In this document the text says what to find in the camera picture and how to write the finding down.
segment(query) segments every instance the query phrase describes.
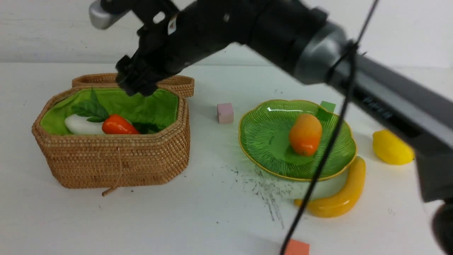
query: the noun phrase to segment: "plastic fruit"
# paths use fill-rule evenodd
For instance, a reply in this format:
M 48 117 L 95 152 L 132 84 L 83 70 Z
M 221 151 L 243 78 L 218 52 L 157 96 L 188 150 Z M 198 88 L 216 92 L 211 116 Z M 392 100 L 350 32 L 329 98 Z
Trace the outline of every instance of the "plastic fruit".
M 338 217 L 349 212 L 362 194 L 365 176 L 365 161 L 361 157 L 356 157 L 349 167 L 349 173 L 344 187 L 331 197 L 308 202 L 307 209 L 314 216 L 320 218 Z M 302 200 L 295 199 L 294 204 L 300 207 Z
M 308 113 L 298 116 L 289 132 L 289 142 L 297 154 L 312 156 L 318 149 L 323 134 L 319 120 Z
M 384 162 L 404 165 L 414 160 L 414 150 L 389 130 L 373 134 L 373 151 Z

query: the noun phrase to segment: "ribbed green plate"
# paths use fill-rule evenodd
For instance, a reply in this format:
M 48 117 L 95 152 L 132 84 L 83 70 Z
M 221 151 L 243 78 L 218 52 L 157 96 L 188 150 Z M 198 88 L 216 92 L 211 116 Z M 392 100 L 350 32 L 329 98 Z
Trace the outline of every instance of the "ribbed green plate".
M 324 104 L 326 107 L 333 105 L 327 102 L 322 105 Z M 289 144 L 289 131 L 302 113 L 316 116 L 323 127 L 319 148 L 311 157 L 295 153 Z M 239 144 L 243 152 L 261 169 L 286 179 L 310 181 L 337 121 L 336 114 L 309 101 L 270 100 L 242 117 L 239 122 Z M 356 142 L 350 127 L 344 122 L 320 180 L 327 180 L 343 172 L 356 155 Z

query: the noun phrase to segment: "yellow banana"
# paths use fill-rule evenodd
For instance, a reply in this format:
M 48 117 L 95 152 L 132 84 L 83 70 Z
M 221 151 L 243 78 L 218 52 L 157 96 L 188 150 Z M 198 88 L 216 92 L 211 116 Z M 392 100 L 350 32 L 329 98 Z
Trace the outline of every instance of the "yellow banana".
M 333 218 L 349 212 L 359 200 L 365 184 L 366 165 L 361 157 L 356 157 L 349 167 L 349 173 L 344 187 L 331 197 L 310 201 L 307 209 L 316 217 Z M 302 205 L 301 199 L 295 199 L 294 204 Z

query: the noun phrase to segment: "white radish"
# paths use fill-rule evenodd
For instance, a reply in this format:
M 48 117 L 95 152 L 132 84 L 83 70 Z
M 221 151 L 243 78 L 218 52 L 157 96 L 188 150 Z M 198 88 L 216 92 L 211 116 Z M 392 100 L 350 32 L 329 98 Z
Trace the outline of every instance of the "white radish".
M 81 117 L 73 114 L 64 120 L 64 124 L 75 135 L 102 135 L 102 122 L 90 122 L 87 119 L 90 117 Z

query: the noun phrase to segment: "orange carrot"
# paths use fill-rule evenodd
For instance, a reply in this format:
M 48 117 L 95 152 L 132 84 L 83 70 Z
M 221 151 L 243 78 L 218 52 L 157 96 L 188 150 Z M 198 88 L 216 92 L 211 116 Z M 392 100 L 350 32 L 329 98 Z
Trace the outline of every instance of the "orange carrot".
M 106 134 L 120 134 L 120 135 L 140 134 L 140 132 L 138 132 L 137 129 L 132 124 L 127 122 L 127 120 L 125 120 L 118 114 L 110 115 L 108 119 L 104 121 L 104 124 L 102 125 L 102 130 Z

